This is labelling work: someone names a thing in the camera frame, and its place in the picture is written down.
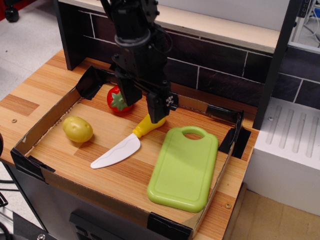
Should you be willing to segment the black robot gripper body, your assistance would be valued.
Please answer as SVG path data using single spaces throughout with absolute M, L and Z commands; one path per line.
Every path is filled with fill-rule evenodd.
M 120 53 L 112 57 L 115 74 L 134 78 L 134 84 L 142 91 L 142 95 L 171 92 L 171 82 L 164 73 L 167 55 L 173 46 L 169 35 L 151 34 L 134 39 L 116 36 L 115 42 L 120 48 Z M 178 97 L 172 93 L 170 110 L 176 110 L 178 103 Z

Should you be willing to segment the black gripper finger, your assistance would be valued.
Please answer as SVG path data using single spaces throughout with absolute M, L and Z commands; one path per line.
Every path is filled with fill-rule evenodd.
M 170 91 L 161 93 L 149 92 L 146 96 L 148 114 L 153 124 L 168 116 L 173 105 L 173 95 Z
M 117 84 L 125 103 L 132 106 L 142 98 L 142 91 L 135 86 L 135 79 L 130 75 L 116 73 Z

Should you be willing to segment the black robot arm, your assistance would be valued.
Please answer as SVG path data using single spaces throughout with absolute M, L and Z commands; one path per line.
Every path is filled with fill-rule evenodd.
M 103 0 L 103 9 L 115 28 L 120 53 L 112 57 L 120 92 L 131 106 L 146 95 L 153 124 L 177 108 L 171 82 L 164 73 L 173 47 L 170 35 L 155 23 L 156 0 Z

